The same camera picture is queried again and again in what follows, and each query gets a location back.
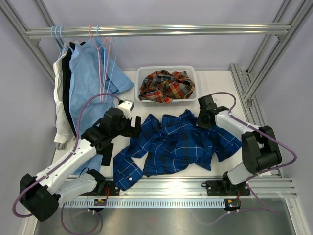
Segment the blue plaid shirt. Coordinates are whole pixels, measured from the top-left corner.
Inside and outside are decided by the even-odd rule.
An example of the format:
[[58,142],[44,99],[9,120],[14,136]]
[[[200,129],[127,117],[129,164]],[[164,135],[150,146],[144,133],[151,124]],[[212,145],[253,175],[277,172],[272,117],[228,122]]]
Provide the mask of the blue plaid shirt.
[[130,144],[113,159],[115,184],[126,191],[143,176],[178,173],[190,164],[210,171],[214,155],[222,162],[241,148],[233,134],[218,126],[200,128],[197,120],[190,110],[178,117],[163,115],[162,120],[149,114],[139,136],[130,138]]

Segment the red brown plaid shirt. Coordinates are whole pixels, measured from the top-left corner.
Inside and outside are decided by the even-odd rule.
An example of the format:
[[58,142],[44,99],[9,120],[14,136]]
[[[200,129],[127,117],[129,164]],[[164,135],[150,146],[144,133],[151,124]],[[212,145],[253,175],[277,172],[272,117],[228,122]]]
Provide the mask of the red brown plaid shirt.
[[194,89],[195,83],[187,72],[157,70],[144,78],[138,98],[169,104],[173,100],[188,99]]

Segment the pink wire hanger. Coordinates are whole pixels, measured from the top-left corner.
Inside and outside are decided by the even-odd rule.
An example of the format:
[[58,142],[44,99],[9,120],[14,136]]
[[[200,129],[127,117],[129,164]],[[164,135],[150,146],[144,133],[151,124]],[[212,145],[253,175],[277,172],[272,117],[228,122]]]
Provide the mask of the pink wire hanger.
[[88,26],[88,33],[89,33],[89,37],[91,39],[91,41],[93,42],[94,46],[96,47],[97,49],[97,57],[98,57],[98,76],[99,76],[99,94],[102,93],[103,91],[103,82],[102,82],[102,76],[101,76],[101,53],[100,53],[100,50],[103,46],[103,44],[108,40],[108,37],[106,37],[103,42],[100,43],[100,45],[98,45],[96,43],[96,41],[94,40],[93,36],[92,36],[92,33],[91,33],[91,28],[92,26],[89,25]]

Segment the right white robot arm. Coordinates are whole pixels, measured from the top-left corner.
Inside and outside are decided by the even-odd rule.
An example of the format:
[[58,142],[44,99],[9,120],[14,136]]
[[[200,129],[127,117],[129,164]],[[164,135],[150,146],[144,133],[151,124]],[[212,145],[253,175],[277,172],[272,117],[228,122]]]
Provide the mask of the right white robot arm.
[[242,144],[242,162],[223,174],[218,182],[221,187],[219,191],[228,195],[237,195],[238,191],[242,195],[250,195],[249,192],[245,193],[245,181],[263,170],[279,165],[282,161],[273,129],[251,123],[243,124],[227,107],[217,106],[211,95],[199,98],[198,102],[200,113],[197,126],[205,129],[223,128]]

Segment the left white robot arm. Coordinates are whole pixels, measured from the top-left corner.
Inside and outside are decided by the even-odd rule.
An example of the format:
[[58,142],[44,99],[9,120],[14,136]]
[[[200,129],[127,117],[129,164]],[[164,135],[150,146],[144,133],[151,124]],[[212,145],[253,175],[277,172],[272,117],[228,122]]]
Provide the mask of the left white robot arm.
[[106,178],[95,169],[88,170],[76,179],[68,180],[74,171],[95,155],[101,155],[104,165],[110,165],[112,139],[117,136],[138,137],[141,118],[131,126],[134,104],[123,101],[116,108],[109,108],[102,118],[88,128],[73,149],[54,164],[35,176],[24,175],[20,180],[18,201],[40,222],[49,219],[58,207],[83,195],[100,195],[106,191]]

